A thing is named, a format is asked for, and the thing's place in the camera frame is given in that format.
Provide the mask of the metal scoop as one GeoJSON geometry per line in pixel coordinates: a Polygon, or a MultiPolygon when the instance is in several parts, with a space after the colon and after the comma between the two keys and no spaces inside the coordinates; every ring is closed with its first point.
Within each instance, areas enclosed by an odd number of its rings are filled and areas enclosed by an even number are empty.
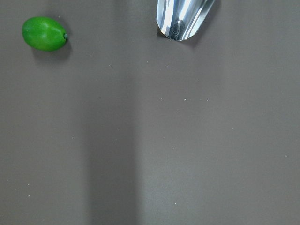
{"type": "Polygon", "coordinates": [[[185,41],[198,32],[214,3],[214,0],[158,0],[158,28],[169,39],[185,41]]]}

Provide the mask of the green lemon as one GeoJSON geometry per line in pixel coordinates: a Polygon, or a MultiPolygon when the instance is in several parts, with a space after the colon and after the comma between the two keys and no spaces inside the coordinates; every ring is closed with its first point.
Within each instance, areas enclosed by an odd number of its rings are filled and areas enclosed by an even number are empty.
{"type": "Polygon", "coordinates": [[[30,47],[52,52],[60,49],[68,40],[68,34],[56,20],[37,16],[26,20],[22,25],[22,37],[30,47]]]}

